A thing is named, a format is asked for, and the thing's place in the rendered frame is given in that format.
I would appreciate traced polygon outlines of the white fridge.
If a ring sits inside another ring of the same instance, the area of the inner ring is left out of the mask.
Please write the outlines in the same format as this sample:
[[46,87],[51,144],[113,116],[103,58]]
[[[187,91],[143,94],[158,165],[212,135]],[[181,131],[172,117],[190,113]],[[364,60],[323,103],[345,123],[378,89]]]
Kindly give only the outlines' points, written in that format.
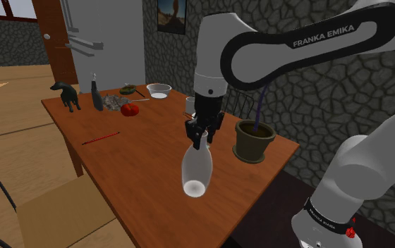
[[145,84],[142,0],[61,0],[82,93]]

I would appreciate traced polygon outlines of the dark slim bottle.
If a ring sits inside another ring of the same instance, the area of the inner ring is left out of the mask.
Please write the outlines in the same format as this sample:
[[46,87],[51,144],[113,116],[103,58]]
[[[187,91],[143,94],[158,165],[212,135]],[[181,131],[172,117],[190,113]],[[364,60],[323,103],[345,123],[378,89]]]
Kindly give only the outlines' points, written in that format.
[[96,83],[96,74],[92,73],[92,81],[91,81],[91,95],[92,95],[92,102],[94,107],[98,111],[103,111],[103,103],[102,103],[102,97],[97,89],[97,83]]

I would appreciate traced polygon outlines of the black dog figure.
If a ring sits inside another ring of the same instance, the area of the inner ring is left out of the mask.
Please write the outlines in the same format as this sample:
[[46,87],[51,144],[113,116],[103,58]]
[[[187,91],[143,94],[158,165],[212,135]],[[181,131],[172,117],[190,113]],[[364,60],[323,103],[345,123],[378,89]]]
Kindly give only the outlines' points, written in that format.
[[69,111],[72,113],[73,112],[73,107],[72,104],[76,106],[78,110],[81,109],[79,103],[78,103],[78,95],[76,90],[71,86],[66,84],[65,82],[58,81],[55,82],[51,87],[51,90],[58,90],[61,89],[61,100],[63,102],[63,105],[65,107],[69,108]]

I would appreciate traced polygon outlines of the tan cardboard box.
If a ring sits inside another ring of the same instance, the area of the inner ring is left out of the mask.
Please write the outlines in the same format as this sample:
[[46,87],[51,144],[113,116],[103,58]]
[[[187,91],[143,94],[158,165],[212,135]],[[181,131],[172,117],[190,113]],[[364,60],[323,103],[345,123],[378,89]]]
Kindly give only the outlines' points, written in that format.
[[69,248],[115,219],[88,175],[36,197],[16,211],[25,248]]

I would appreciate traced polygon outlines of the framed wall picture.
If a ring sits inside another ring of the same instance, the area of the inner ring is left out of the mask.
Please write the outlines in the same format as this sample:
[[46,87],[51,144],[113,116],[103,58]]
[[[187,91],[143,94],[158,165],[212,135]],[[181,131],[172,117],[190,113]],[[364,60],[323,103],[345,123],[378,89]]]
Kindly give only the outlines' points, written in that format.
[[157,0],[157,30],[172,34],[186,33],[187,0]]

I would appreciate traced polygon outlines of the white bowl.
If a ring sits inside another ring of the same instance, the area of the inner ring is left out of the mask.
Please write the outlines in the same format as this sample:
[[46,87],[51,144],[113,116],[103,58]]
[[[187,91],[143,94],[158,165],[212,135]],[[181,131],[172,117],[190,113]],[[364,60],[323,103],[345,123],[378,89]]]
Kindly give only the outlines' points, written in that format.
[[154,99],[165,99],[168,97],[172,87],[161,83],[152,83],[147,85],[150,96]]

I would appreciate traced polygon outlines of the red framed window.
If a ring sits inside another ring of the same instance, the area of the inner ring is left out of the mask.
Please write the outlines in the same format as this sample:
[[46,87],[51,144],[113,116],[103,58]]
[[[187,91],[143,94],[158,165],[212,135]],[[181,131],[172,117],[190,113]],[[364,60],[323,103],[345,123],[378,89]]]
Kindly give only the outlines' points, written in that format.
[[19,21],[27,23],[36,23],[36,18],[26,18],[14,16],[9,0],[0,0],[3,13],[0,14],[0,20]]

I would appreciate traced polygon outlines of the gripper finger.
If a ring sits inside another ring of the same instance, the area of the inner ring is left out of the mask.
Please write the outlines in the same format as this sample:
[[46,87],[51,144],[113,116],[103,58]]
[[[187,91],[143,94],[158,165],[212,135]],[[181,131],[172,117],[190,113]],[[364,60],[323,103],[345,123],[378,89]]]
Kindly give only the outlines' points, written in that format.
[[207,129],[207,121],[203,117],[195,117],[185,122],[187,137],[193,142],[195,149],[200,148],[201,138]]
[[212,116],[210,118],[210,122],[207,127],[207,131],[208,131],[207,142],[209,144],[212,143],[213,136],[216,133],[216,131],[221,128],[223,119],[224,119],[224,112],[222,111],[220,111],[217,115]]

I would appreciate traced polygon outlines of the brown wooden door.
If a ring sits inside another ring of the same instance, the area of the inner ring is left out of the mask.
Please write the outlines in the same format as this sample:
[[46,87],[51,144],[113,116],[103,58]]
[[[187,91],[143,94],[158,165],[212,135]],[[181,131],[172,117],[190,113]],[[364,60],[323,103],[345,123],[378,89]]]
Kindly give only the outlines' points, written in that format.
[[32,0],[55,81],[78,84],[60,0]]

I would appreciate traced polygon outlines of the dark robot stand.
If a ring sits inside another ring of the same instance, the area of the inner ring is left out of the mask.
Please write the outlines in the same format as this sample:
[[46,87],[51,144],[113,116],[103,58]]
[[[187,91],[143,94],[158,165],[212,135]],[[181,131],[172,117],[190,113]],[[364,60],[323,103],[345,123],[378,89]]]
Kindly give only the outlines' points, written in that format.
[[[291,219],[313,192],[313,187],[281,171],[221,248],[300,248]],[[358,213],[355,220],[363,248],[395,248],[394,234]]]

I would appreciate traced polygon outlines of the brown wooden table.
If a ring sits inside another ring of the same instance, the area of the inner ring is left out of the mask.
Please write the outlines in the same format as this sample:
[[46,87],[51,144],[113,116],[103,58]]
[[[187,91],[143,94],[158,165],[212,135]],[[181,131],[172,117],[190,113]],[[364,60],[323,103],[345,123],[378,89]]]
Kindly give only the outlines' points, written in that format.
[[[138,101],[133,117],[98,111],[89,94],[70,112],[60,98],[42,103],[60,129],[77,174],[87,173],[137,248],[220,248],[239,221],[298,149],[276,136],[258,164],[233,154],[237,118],[226,115],[211,144],[213,171],[199,198],[182,188],[181,162],[190,146],[186,98]],[[114,132],[120,134],[93,140]]]

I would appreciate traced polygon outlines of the grey crumpled cloth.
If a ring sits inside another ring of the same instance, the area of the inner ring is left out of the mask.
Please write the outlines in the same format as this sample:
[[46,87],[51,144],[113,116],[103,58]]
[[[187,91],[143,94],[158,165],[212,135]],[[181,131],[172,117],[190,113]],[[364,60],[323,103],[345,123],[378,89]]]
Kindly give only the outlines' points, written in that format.
[[130,103],[130,100],[126,97],[119,95],[106,95],[102,97],[103,106],[109,111],[120,111],[121,107],[125,104]]

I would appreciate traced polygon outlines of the red pencil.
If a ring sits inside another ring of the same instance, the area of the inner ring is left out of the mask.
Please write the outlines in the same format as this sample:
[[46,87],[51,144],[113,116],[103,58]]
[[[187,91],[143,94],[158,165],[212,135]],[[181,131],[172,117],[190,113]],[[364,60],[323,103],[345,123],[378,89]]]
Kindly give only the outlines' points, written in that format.
[[102,140],[102,139],[105,139],[105,138],[108,138],[108,137],[112,137],[112,136],[120,134],[120,133],[121,132],[114,132],[114,133],[111,133],[111,134],[108,134],[108,135],[105,135],[105,136],[102,136],[102,137],[94,138],[94,139],[91,139],[89,141],[83,142],[82,145],[86,145],[86,144],[89,144],[89,143],[92,143],[92,142],[96,142],[96,141],[99,141],[99,140]]

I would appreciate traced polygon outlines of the white glass bottle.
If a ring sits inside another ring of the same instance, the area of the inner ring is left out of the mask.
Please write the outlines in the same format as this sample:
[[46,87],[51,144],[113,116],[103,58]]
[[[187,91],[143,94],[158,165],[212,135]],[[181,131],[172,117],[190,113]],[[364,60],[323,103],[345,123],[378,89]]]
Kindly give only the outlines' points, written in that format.
[[207,146],[207,136],[208,131],[204,131],[200,139],[199,149],[190,145],[182,160],[183,191],[189,197],[203,196],[212,177],[212,155]]

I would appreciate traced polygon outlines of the olive pot with purple stem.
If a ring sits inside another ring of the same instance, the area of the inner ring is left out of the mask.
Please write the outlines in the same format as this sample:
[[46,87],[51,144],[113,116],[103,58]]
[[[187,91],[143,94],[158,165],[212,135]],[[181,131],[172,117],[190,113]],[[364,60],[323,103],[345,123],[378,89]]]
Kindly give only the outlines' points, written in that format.
[[260,120],[262,102],[268,85],[264,86],[257,103],[254,120],[242,119],[236,123],[236,143],[234,155],[249,164],[261,163],[265,159],[265,150],[274,141],[277,133],[270,125]]

